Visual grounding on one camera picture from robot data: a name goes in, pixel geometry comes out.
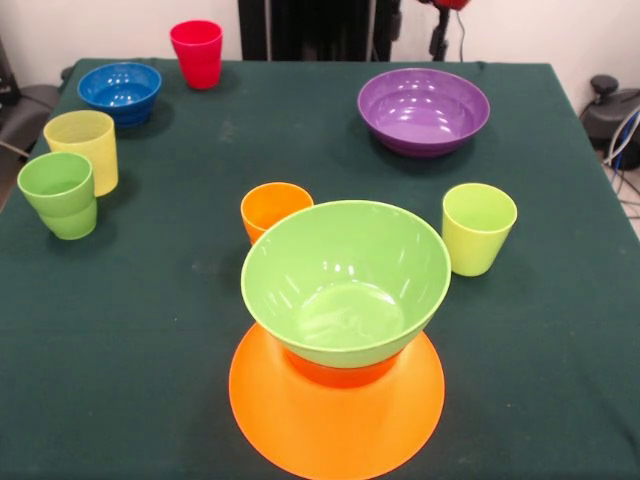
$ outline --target dark green tablecloth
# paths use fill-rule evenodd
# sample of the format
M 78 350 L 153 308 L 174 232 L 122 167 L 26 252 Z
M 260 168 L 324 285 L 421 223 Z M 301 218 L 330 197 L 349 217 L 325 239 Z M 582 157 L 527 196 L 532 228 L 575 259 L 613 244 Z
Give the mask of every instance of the dark green tablecloth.
M 151 122 L 118 132 L 120 185 L 96 231 L 58 241 L 20 193 L 0 216 L 0 478 L 286 477 L 227 396 L 252 324 L 240 199 L 272 180 L 438 227 L 457 183 L 518 204 L 493 269 L 454 277 L 427 328 L 445 408 L 391 478 L 638 478 L 639 243 L 549 66 L 438 64 L 486 92 L 491 119 L 420 162 L 358 117 L 360 86 L 397 65 L 227 63 L 215 90 L 194 92 L 174 61 L 149 62 L 164 86 Z M 83 108 L 75 86 L 99 63 L 78 64 L 56 113 Z

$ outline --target green bowl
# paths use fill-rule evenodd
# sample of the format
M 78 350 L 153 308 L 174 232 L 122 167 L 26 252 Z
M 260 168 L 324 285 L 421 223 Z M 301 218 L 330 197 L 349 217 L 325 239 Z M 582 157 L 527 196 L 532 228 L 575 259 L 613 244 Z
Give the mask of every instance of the green bowl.
M 402 350 L 444 299 L 451 263 L 438 233 L 385 203 L 323 203 L 280 221 L 242 267 L 256 321 L 319 365 L 359 368 Z

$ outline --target green cup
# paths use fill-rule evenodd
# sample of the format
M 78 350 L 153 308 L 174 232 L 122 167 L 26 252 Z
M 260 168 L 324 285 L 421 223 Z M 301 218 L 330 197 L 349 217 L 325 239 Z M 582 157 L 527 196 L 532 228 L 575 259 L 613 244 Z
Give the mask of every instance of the green cup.
M 465 183 L 449 190 L 442 200 L 442 239 L 451 270 L 465 277 L 489 270 L 517 217 L 511 197 L 491 185 Z
M 77 153 L 56 152 L 28 162 L 18 187 L 38 215 L 62 240 L 76 240 L 96 226 L 93 168 Z

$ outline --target plastic bowl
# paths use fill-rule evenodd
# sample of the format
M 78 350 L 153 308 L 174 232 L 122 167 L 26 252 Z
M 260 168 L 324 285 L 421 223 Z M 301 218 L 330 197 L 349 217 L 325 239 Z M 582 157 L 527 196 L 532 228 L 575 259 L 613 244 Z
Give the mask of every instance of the plastic bowl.
M 242 267 L 244 302 L 294 354 L 360 368 L 402 350 L 451 279 L 440 236 L 418 216 L 365 200 L 323 203 L 260 237 Z
M 146 122 L 153 110 L 162 76 L 142 63 L 111 63 L 90 71 L 78 83 L 87 105 L 113 117 L 116 127 Z
M 373 134 L 400 155 L 450 153 L 489 119 L 489 100 L 473 83 L 451 73 L 404 68 L 369 80 L 358 109 Z

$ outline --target black pole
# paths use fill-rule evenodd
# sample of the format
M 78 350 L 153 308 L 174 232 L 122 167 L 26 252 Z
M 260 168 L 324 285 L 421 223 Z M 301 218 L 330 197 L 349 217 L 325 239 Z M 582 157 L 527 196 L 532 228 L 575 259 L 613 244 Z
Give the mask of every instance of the black pole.
M 429 45 L 429 53 L 433 55 L 434 62 L 444 61 L 447 55 L 447 47 L 449 42 L 446 39 L 447 27 L 449 26 L 449 14 L 451 10 L 446 7 L 436 6 L 440 12 L 440 21 L 436 28 L 433 29 L 433 35 L 431 35 L 431 44 Z

